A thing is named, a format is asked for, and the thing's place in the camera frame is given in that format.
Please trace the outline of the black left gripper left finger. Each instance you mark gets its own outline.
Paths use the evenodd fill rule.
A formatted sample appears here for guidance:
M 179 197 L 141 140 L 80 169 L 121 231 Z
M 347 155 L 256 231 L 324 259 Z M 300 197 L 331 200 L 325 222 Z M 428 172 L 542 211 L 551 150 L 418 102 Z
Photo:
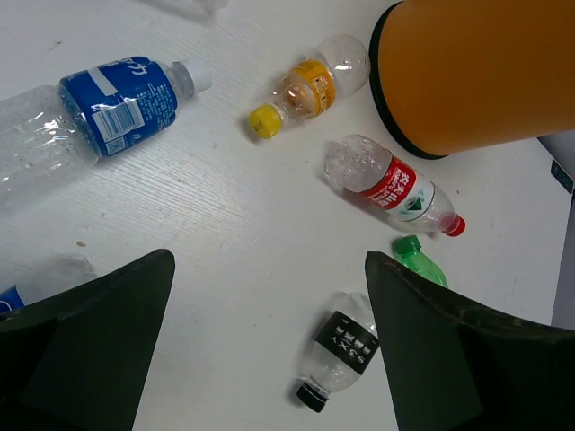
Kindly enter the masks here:
M 130 430 L 175 273 L 166 249 L 1 308 L 3 430 Z

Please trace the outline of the blue cap pepsi bottle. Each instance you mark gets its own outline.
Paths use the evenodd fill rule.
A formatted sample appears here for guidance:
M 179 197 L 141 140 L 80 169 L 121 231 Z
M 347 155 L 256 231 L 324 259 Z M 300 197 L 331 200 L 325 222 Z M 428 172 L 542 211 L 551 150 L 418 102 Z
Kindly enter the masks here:
M 43 260 L 13 286 L 1 292 L 1 313 L 43 301 L 97 277 L 93 265 L 84 255 L 57 254 Z

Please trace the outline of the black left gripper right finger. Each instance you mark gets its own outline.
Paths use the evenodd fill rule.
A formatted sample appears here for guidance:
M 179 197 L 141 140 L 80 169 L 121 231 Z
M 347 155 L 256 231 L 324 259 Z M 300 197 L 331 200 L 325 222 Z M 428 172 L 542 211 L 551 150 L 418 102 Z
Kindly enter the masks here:
M 571 430 L 574 334 L 497 311 L 378 251 L 367 289 L 401 430 Z

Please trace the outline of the red label water bottle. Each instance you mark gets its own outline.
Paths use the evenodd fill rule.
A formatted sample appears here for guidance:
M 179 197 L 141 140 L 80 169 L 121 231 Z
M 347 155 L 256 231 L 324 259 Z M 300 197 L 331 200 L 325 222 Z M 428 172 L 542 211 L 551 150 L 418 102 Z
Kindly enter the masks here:
M 442 188 L 366 136 L 329 144 L 323 174 L 334 189 L 363 198 L 412 231 L 456 237 L 465 230 Z

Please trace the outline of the black label small bottle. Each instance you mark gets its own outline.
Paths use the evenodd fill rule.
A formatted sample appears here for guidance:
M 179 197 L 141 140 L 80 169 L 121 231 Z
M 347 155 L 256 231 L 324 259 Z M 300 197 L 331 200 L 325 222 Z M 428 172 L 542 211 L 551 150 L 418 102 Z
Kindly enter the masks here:
M 334 393 L 359 379 L 378 349 L 375 317 L 367 295 L 339 294 L 303 355 L 297 398 L 311 411 L 321 412 Z

